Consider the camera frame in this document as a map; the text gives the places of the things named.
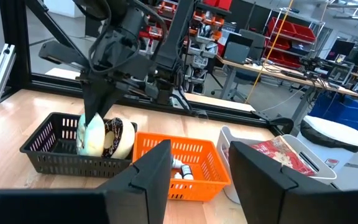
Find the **wooden table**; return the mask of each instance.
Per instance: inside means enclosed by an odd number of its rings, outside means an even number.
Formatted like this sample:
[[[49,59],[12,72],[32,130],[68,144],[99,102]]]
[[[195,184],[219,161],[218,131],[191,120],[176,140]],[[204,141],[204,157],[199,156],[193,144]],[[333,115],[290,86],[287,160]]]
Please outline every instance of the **wooden table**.
[[[273,65],[266,65],[265,68],[261,68],[260,66],[255,67],[253,65],[241,65],[238,63],[234,63],[234,62],[229,62],[227,60],[224,60],[222,57],[220,56],[216,56],[216,58],[223,64],[230,66],[231,67],[231,72],[230,74],[227,75],[225,84],[223,86],[223,91],[222,91],[222,95],[221,96],[227,96],[227,94],[229,93],[229,90],[232,86],[232,83],[234,81],[234,77],[236,76],[236,68],[239,69],[244,69],[244,70],[250,70],[253,72],[259,72],[260,69],[262,69],[262,73],[264,75],[269,75],[271,77],[275,77],[275,78],[279,78],[282,80],[287,80],[290,82],[295,82],[295,83],[299,83],[302,85],[308,85],[308,86],[315,86],[317,88],[325,88],[327,90],[331,90],[331,91],[337,91],[338,93],[342,93],[342,94],[347,94],[347,95],[351,95],[351,96],[358,96],[358,93],[355,93],[351,90],[345,89],[343,87],[339,87],[338,89],[336,88],[332,88],[329,87],[328,84],[326,86],[322,86],[321,84],[317,83],[317,82],[312,82],[310,80],[302,80],[299,78],[294,78],[294,77],[289,77],[286,76],[284,74],[281,73],[274,73],[274,72],[270,72],[268,71],[268,69],[273,69],[273,70],[285,70],[288,72],[292,72],[295,74],[299,74],[299,75],[303,75],[302,73],[296,71],[296,70],[292,70],[289,68],[283,68],[283,67],[279,67],[279,66],[273,66]],[[314,88],[308,88],[308,90],[306,91],[305,95],[309,95],[309,94],[313,94]],[[303,119],[303,115],[306,113],[306,109],[307,109],[307,97],[303,97],[302,100],[300,101],[298,107],[296,108],[296,110],[294,111],[294,114],[292,116],[292,120],[295,122],[295,126],[297,126],[298,124],[300,124],[301,120]]]
[[[356,73],[356,72],[352,72],[351,74],[352,74],[352,76],[354,76],[354,77],[358,78],[358,73]]]
[[[240,69],[244,69],[244,70],[250,70],[250,71],[253,71],[253,72],[259,72],[261,67],[258,66],[258,67],[255,67],[253,65],[240,65],[238,63],[234,63],[234,62],[229,62],[227,60],[224,60],[222,57],[220,56],[216,56],[216,58],[223,64],[225,65],[230,65],[230,66],[233,66],[233,67],[236,67],[236,68],[240,68]],[[301,72],[298,72],[296,70],[292,70],[292,69],[289,69],[289,68],[284,68],[284,67],[280,67],[280,66],[277,66],[277,65],[266,65],[265,68],[262,68],[262,74],[263,75],[269,75],[271,77],[275,77],[275,78],[279,78],[279,79],[282,79],[282,80],[286,80],[286,81],[289,81],[289,82],[296,82],[296,83],[299,83],[299,84],[302,84],[302,85],[308,85],[308,86],[314,86],[316,85],[317,88],[324,88],[324,86],[322,86],[321,84],[319,83],[314,83],[310,80],[302,80],[302,79],[299,79],[299,78],[294,78],[294,77],[289,77],[289,76],[286,76],[284,74],[281,74],[281,73],[273,73],[273,72],[269,72],[267,69],[273,69],[273,70],[284,70],[284,71],[288,71],[288,72],[292,72],[292,73],[295,73],[295,74],[299,74],[299,75],[303,75]],[[339,89],[335,89],[335,88],[332,88],[332,87],[329,87],[327,86],[326,87],[327,90],[331,90],[331,91],[338,91],[338,93],[343,93],[343,94],[347,94],[347,95],[351,95],[351,96],[358,96],[358,93],[355,93],[351,90],[348,90],[348,89],[345,89],[343,87],[339,87]]]
[[[204,96],[191,100],[205,101]],[[19,148],[51,112],[82,114],[83,100],[65,96],[20,90],[0,103],[0,189],[2,188],[94,188],[102,178],[38,174]],[[198,119],[189,116],[114,105],[107,118],[125,117],[138,125],[139,131],[166,133],[208,139],[217,142],[226,125],[237,136],[268,140],[273,134],[263,128]],[[169,200],[164,223],[246,223],[240,205],[232,203],[224,192],[212,201],[186,202]]]

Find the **orange plastic basket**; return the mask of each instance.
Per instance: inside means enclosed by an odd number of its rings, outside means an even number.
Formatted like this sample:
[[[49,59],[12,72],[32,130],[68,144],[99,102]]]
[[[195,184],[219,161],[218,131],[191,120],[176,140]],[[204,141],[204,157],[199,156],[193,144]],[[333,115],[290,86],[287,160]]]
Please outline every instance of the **orange plastic basket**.
[[[173,175],[179,170],[172,169],[168,199],[207,202],[231,183],[211,141],[138,132],[135,136],[132,161],[135,162],[166,139],[171,140],[171,153],[174,158],[189,165],[194,177],[194,180],[174,179]]]

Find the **white wall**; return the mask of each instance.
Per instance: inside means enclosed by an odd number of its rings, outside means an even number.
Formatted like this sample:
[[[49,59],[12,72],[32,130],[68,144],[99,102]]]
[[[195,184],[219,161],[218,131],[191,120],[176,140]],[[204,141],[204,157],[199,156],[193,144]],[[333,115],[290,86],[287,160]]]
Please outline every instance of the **white wall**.
[[[44,4],[49,8],[49,12],[52,13],[72,18],[83,16],[71,0],[44,0]]]

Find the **white round object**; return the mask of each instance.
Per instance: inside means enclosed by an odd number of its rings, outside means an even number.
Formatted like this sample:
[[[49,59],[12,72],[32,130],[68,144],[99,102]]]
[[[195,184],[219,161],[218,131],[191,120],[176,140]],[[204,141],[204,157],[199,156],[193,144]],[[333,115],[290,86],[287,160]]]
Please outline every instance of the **white round object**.
[[[323,118],[305,116],[303,118],[313,129],[326,137],[341,141],[346,144],[358,146],[358,130],[344,124],[328,121]]]
[[[105,124],[103,157],[125,159],[135,142],[135,129],[125,118],[114,118]]]
[[[85,127],[85,114],[80,116],[77,127],[77,154],[82,156],[101,156],[104,143],[104,122],[95,114],[88,127]]]

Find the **bottle cap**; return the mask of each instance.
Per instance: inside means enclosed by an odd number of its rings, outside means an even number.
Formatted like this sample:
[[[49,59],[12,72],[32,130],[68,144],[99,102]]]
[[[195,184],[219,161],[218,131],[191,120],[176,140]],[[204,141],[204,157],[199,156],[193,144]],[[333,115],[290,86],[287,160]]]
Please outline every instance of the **bottle cap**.
[[[175,178],[175,179],[182,179],[182,176],[180,175],[180,173],[176,173],[174,176],[173,176],[173,178]]]
[[[172,159],[172,169],[180,169],[184,164],[178,159]]]

